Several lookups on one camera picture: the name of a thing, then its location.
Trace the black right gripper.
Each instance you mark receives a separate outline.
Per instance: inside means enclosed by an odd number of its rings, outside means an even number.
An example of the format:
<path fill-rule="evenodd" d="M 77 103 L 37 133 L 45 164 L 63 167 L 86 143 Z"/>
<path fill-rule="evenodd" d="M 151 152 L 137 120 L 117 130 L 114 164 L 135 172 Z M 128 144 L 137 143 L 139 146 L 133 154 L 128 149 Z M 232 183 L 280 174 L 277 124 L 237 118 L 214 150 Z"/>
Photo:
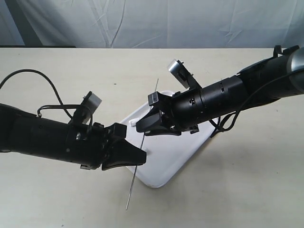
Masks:
<path fill-rule="evenodd" d="M 199 91 L 176 92 L 173 96 L 154 92 L 148 95 L 153 108 L 136 123 L 136 131 L 145 136 L 198 133 L 203 104 Z"/>

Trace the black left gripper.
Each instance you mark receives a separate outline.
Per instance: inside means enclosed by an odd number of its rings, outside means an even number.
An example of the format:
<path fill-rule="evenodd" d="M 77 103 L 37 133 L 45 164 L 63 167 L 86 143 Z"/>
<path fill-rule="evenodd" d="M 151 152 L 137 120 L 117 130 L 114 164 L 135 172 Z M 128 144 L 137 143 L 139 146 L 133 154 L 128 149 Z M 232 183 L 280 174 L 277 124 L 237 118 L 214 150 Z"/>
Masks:
<path fill-rule="evenodd" d="M 87 170 L 101 166 L 103 171 L 145 164 L 146 152 L 125 138 L 126 126 L 120 123 L 108 127 L 94 123 L 90 131 L 88 125 L 72 124 L 66 137 L 66 160 Z"/>

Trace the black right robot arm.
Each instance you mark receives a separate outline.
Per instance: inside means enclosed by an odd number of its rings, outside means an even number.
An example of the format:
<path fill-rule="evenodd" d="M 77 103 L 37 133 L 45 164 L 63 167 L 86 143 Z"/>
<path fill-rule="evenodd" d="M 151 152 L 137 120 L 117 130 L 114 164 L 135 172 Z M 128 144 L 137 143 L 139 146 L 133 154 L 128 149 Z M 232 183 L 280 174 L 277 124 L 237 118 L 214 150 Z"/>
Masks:
<path fill-rule="evenodd" d="M 304 50 L 293 46 L 274 47 L 270 58 L 256 62 L 237 74 L 202 87 L 179 60 L 169 72 L 185 87 L 184 92 L 148 96 L 151 110 L 136 123 L 146 136 L 197 133 L 199 124 L 209 122 L 215 131 L 226 132 L 229 118 L 241 111 L 273 103 L 304 92 Z"/>

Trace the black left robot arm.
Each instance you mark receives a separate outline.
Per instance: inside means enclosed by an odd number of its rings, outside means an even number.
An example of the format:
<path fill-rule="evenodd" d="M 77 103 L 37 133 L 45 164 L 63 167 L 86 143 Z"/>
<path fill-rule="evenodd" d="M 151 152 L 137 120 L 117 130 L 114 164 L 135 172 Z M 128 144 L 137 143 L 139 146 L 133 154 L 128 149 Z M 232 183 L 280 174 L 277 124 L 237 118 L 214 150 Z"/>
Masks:
<path fill-rule="evenodd" d="M 126 141 L 126 125 L 62 123 L 0 105 L 0 151 L 18 152 L 108 170 L 146 163 L 145 151 Z"/>

